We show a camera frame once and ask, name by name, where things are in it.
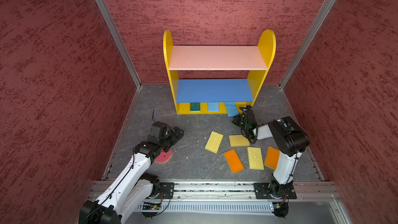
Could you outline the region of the blue sponge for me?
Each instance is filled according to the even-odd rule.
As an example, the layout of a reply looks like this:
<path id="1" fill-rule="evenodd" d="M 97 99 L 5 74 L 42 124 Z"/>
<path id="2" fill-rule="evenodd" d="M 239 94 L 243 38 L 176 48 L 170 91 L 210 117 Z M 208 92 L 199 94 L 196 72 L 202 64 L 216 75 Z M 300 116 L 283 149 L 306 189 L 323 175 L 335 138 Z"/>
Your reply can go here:
<path id="1" fill-rule="evenodd" d="M 224 105 L 226 107 L 228 117 L 234 117 L 239 115 L 238 108 L 235 102 L 225 102 Z"/>
<path id="2" fill-rule="evenodd" d="M 208 111 L 211 113 L 219 112 L 219 103 L 217 102 L 208 103 Z"/>

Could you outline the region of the dark yellow scouring pad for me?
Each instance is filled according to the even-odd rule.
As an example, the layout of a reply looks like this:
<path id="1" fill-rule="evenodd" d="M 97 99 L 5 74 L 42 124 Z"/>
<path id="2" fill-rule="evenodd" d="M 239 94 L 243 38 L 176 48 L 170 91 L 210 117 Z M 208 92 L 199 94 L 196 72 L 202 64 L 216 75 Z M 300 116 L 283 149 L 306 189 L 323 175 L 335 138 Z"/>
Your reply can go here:
<path id="1" fill-rule="evenodd" d="M 229 135 L 230 147 L 248 147 L 250 141 L 243 135 Z"/>

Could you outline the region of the yellow sponge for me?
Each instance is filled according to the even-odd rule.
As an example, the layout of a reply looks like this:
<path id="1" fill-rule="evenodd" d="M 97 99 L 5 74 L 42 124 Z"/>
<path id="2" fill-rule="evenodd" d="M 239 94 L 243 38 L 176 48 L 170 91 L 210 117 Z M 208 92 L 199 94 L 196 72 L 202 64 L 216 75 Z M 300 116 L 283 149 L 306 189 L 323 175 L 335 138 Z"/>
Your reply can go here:
<path id="1" fill-rule="evenodd" d="M 264 170 L 261 148 L 248 147 L 247 151 L 248 151 L 249 168 L 252 170 Z"/>
<path id="2" fill-rule="evenodd" d="M 212 131 L 207 141 L 205 149 L 217 153 L 223 139 L 223 134 Z"/>

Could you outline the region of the green scouring sponge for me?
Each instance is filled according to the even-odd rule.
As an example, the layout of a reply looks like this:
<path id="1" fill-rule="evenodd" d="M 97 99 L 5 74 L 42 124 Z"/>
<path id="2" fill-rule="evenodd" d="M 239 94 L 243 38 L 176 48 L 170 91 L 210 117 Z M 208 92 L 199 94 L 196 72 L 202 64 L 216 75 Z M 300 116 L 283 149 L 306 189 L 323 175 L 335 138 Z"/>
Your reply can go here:
<path id="1" fill-rule="evenodd" d="M 197 113 L 201 111 L 200 103 L 190 103 L 190 112 Z"/>

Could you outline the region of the orange sponge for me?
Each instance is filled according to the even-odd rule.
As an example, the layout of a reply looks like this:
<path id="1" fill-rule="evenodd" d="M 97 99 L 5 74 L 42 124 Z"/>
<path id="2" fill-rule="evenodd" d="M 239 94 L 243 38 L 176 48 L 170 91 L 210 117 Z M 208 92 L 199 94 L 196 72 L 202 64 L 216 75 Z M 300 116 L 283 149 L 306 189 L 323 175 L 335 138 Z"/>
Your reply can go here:
<path id="1" fill-rule="evenodd" d="M 242 162 L 240 161 L 235 149 L 225 152 L 224 157 L 230 167 L 233 174 L 240 172 L 244 169 Z"/>
<path id="2" fill-rule="evenodd" d="M 270 169 L 276 170 L 278 166 L 280 151 L 276 148 L 269 146 L 267 148 L 264 165 Z"/>

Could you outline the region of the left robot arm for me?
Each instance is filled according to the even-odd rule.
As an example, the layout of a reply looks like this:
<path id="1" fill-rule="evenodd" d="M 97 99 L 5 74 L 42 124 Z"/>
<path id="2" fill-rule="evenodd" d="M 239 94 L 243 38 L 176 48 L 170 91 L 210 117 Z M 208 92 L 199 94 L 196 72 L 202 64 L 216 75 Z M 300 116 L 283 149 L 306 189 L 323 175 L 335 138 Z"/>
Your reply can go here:
<path id="1" fill-rule="evenodd" d="M 155 122 L 145 142 L 133 149 L 126 167 L 95 201 L 87 201 L 80 210 L 80 224 L 124 224 L 147 198 L 173 197 L 171 189 L 162 189 L 159 177 L 147 172 L 162 152 L 180 141 L 184 131 Z"/>

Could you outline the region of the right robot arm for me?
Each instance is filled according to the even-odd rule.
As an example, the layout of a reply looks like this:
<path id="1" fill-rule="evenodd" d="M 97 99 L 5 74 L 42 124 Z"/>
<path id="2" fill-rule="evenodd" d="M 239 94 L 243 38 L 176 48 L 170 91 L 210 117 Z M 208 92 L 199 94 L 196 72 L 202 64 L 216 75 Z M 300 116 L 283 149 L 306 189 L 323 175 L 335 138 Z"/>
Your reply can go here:
<path id="1" fill-rule="evenodd" d="M 252 107 L 240 107 L 241 113 L 234 117 L 233 124 L 240 127 L 243 137 L 254 144 L 258 140 L 273 138 L 278 152 L 276 169 L 272 174 L 271 182 L 262 192 L 274 199 L 280 199 L 294 192 L 293 173 L 300 156 L 309 146 L 307 134 L 290 117 L 273 120 L 265 125 L 257 125 Z"/>

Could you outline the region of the yellow shelf pink blue boards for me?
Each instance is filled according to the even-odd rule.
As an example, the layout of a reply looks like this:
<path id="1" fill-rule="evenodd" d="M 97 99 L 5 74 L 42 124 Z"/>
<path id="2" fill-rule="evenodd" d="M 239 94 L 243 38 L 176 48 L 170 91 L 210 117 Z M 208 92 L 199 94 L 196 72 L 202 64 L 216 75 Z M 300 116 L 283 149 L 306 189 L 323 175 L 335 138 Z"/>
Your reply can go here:
<path id="1" fill-rule="evenodd" d="M 170 30 L 163 35 L 164 61 L 178 115 L 226 114 L 225 102 L 237 108 L 253 106 L 275 58 L 276 35 L 261 34 L 256 46 L 177 46 Z M 245 79 L 180 79 L 181 71 L 247 71 Z M 219 103 L 219 112 L 208 111 L 208 103 Z M 190 103 L 201 111 L 190 112 Z"/>

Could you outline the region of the pink round smiley sponge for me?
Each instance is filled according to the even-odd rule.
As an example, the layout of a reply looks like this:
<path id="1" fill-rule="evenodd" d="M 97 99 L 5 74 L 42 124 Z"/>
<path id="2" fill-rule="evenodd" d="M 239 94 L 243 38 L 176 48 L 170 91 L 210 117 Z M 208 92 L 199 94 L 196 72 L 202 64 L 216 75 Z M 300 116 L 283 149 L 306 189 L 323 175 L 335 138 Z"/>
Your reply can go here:
<path id="1" fill-rule="evenodd" d="M 167 163 L 172 157 L 172 150 L 162 151 L 159 156 L 154 160 L 156 163 L 164 164 Z"/>

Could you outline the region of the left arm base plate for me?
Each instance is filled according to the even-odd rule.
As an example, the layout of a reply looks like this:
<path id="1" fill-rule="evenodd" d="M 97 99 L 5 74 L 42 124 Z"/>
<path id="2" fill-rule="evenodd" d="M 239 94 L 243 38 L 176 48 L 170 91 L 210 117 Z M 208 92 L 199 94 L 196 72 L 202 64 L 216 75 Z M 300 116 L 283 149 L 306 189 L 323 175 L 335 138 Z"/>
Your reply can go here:
<path id="1" fill-rule="evenodd" d="M 153 184 L 151 199 L 172 199 L 175 183 L 160 182 Z"/>

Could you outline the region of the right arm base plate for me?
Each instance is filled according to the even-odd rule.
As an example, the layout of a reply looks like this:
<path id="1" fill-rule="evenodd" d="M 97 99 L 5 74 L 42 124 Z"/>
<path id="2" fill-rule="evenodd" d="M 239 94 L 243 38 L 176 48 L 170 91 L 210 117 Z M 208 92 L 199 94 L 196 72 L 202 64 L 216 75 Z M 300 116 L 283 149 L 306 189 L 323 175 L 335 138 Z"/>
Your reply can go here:
<path id="1" fill-rule="evenodd" d="M 264 200 L 295 200 L 297 199 L 293 182 L 281 185 L 277 181 L 270 183 L 254 183 L 256 199 Z"/>

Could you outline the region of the aluminium mounting rail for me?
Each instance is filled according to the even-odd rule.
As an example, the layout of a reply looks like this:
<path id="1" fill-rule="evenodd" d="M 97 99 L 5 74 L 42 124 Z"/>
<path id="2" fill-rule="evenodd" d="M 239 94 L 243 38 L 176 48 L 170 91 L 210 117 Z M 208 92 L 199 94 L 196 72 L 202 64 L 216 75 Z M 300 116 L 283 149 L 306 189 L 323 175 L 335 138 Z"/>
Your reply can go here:
<path id="1" fill-rule="evenodd" d="M 256 201 L 254 181 L 173 181 L 168 189 L 174 201 Z M 295 181 L 296 201 L 330 202 L 341 200 L 331 181 Z"/>

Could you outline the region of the right aluminium corner post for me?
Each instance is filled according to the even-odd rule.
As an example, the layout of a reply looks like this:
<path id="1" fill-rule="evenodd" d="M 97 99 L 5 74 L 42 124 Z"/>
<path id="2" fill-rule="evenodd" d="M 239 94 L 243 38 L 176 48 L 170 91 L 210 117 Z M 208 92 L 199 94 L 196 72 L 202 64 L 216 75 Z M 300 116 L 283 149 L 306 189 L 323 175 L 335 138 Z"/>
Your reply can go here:
<path id="1" fill-rule="evenodd" d="M 320 27 L 322 26 L 324 20 L 326 19 L 327 15 L 329 14 L 329 12 L 332 9 L 335 2 L 336 2 L 336 0 L 324 0 L 324 2 L 322 3 L 321 8 L 319 9 L 316 17 L 314 18 L 314 20 L 311 24 L 311 27 L 309 28 L 308 32 L 306 33 L 300 47 L 298 48 L 291 64 L 289 65 L 285 75 L 283 76 L 283 78 L 279 84 L 279 89 L 281 91 L 284 90 L 289 79 L 293 75 L 294 70 L 298 66 L 301 59 L 303 58 L 305 52 L 307 51 L 308 47 L 312 43 L 314 37 L 316 36 L 317 32 L 319 31 Z"/>

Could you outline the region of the aluminium corner post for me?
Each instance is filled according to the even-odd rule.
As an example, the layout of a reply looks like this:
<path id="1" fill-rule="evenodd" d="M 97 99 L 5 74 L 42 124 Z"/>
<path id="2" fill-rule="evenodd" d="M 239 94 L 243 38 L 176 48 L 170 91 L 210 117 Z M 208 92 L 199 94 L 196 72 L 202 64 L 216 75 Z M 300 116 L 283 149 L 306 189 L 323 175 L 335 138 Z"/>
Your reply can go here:
<path id="1" fill-rule="evenodd" d="M 142 88 L 141 80 L 139 79 L 138 73 L 133 65 L 131 57 L 130 57 L 130 55 L 127 51 L 127 48 L 122 40 L 122 37 L 117 29 L 117 26 L 112 18 L 109 8 L 106 5 L 105 0 L 95 0 L 95 2 L 96 2 L 97 6 L 101 12 L 101 15 L 109 29 L 109 32 L 111 33 L 111 36 L 119 50 L 119 53 L 122 56 L 122 59 L 129 71 L 129 74 L 134 81 L 136 88 L 138 90 L 141 90 L 141 88 Z"/>
<path id="2" fill-rule="evenodd" d="M 289 79 L 293 75 L 294 70 L 298 66 L 301 59 L 303 58 L 305 52 L 307 51 L 308 47 L 312 43 L 314 37 L 316 36 L 317 32 L 319 31 L 320 27 L 322 26 L 324 20 L 326 19 L 327 15 L 329 14 L 329 12 L 332 9 L 335 2 L 336 2 L 336 0 L 324 0 L 324 2 L 322 3 L 321 8 L 319 9 L 316 17 L 314 18 L 314 20 L 311 24 L 311 27 L 309 28 L 308 32 L 306 33 L 300 47 L 298 48 L 291 64 L 289 65 L 285 75 L 283 76 L 283 78 L 279 84 L 279 89 L 281 91 L 284 90 Z"/>

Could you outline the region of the left aluminium corner post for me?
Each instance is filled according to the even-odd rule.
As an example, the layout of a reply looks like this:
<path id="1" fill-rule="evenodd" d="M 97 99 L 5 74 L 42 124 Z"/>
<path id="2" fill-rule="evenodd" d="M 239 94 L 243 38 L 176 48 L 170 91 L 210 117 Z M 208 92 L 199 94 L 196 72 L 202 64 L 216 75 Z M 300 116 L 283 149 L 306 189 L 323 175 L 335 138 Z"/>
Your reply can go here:
<path id="1" fill-rule="evenodd" d="M 109 8 L 106 5 L 105 0 L 95 0 L 95 2 L 96 2 L 97 6 L 101 12 L 101 15 L 109 29 L 109 32 L 111 33 L 111 36 L 119 50 L 119 53 L 122 56 L 122 59 L 129 71 L 129 74 L 134 81 L 136 88 L 138 90 L 141 90 L 141 88 L 142 88 L 141 80 L 139 79 L 138 73 L 133 65 L 131 57 L 130 57 L 130 55 L 127 51 L 127 48 L 122 40 L 122 37 L 117 29 L 117 26 L 112 18 Z"/>

